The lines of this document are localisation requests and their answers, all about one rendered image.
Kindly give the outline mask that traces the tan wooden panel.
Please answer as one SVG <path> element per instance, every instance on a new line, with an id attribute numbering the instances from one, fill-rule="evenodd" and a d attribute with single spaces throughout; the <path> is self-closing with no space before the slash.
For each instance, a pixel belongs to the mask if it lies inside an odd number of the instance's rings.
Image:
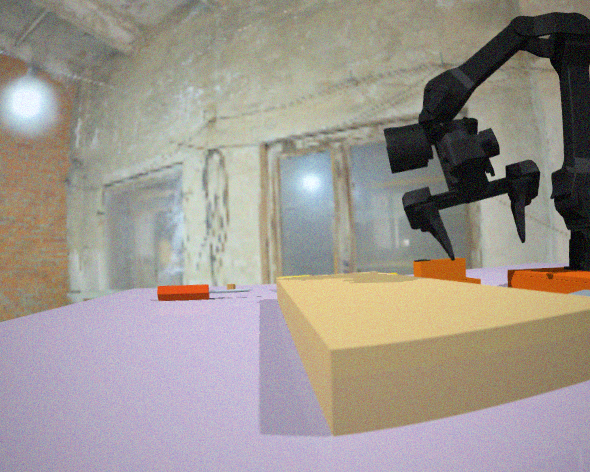
<path id="1" fill-rule="evenodd" d="M 332 436 L 590 381 L 590 297 L 383 272 L 276 278 Z"/>

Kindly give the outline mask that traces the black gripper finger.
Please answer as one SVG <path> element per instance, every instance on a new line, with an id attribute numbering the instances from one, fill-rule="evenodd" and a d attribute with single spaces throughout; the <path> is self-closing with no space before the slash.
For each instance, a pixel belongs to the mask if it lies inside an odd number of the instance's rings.
<path id="1" fill-rule="evenodd" d="M 415 206 L 415 213 L 417 216 L 417 222 L 422 232 L 429 231 L 437 241 L 442 244 L 442 247 L 446 251 L 446 254 L 455 260 L 455 256 L 452 249 L 452 243 L 450 242 L 447 231 L 442 223 L 440 213 L 434 202 L 430 202 L 423 205 Z"/>
<path id="2" fill-rule="evenodd" d="M 533 178 L 527 176 L 511 181 L 511 211 L 522 243 L 525 243 L 524 207 L 532 202 Z"/>

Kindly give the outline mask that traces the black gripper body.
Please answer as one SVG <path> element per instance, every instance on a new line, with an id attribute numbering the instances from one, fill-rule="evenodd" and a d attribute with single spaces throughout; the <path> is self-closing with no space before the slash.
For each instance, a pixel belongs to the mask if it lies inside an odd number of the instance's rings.
<path id="1" fill-rule="evenodd" d="M 532 199 L 535 199 L 538 195 L 541 172 L 536 163 L 532 160 L 519 161 L 518 163 L 513 163 L 508 166 L 505 165 L 506 177 L 491 182 L 489 182 L 485 170 L 459 178 L 449 175 L 449 161 L 445 150 L 442 151 L 439 160 L 449 191 L 433 196 L 431 195 L 428 186 L 404 193 L 405 195 L 402 197 L 402 202 L 411 229 L 420 229 L 414 210 L 417 205 L 421 206 L 435 201 L 439 211 L 455 205 L 462 205 L 464 203 L 468 204 L 474 201 L 477 202 L 501 194 L 508 194 L 511 201 L 511 181 L 525 178 L 527 176 L 533 178 Z M 460 183 L 457 184 L 458 188 L 454 189 L 452 181 L 456 179 L 460 179 Z"/>

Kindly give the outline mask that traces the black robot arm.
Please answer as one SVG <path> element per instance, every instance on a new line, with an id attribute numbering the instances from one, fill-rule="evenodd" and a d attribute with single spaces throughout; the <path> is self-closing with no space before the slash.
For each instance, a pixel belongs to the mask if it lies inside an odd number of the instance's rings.
<path id="1" fill-rule="evenodd" d="M 549 38 L 539 36 L 550 35 Z M 500 146 L 492 128 L 478 120 L 453 120 L 485 79 L 519 50 L 550 58 L 560 80 L 564 162 L 552 173 L 556 211 L 569 239 L 569 266 L 590 272 L 590 19 L 571 12 L 517 16 L 464 64 L 434 77 L 424 88 L 419 123 L 384 129 L 392 174 L 428 167 L 434 145 L 445 150 L 449 175 L 465 177 L 485 170 L 495 176 L 490 157 Z M 440 124 L 441 123 L 441 124 Z M 478 133 L 478 134 L 477 134 Z"/>

